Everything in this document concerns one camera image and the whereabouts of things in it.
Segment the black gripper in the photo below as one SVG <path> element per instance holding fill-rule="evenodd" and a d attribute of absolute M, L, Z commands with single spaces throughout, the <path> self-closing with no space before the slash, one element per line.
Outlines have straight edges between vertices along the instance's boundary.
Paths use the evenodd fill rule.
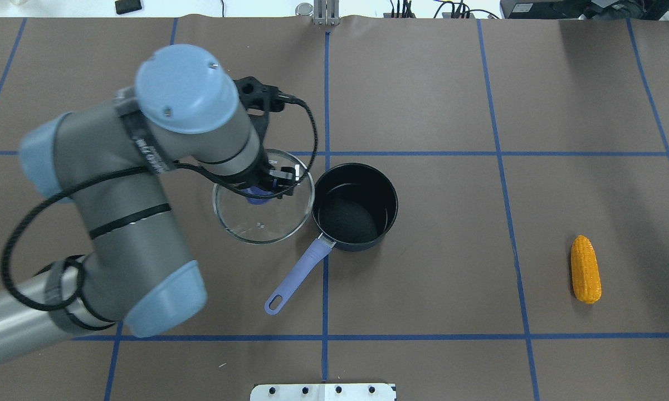
<path fill-rule="evenodd" d="M 301 177 L 301 160 L 286 151 L 266 148 L 247 175 L 232 186 L 257 196 L 291 196 Z"/>

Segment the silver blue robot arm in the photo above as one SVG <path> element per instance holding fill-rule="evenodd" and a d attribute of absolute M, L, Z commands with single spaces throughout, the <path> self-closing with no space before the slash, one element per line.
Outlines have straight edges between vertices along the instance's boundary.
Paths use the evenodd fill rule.
<path fill-rule="evenodd" d="M 299 180 L 263 147 L 270 112 L 306 102 L 252 77 L 233 80 L 192 44 L 159 49 L 133 86 L 29 132 L 19 159 L 44 196 L 0 259 L 0 365 L 119 322 L 148 338 L 197 314 L 207 293 L 159 176 L 194 171 L 248 199 L 291 195 Z M 16 244 L 35 218 L 73 202 L 93 252 L 16 283 Z"/>

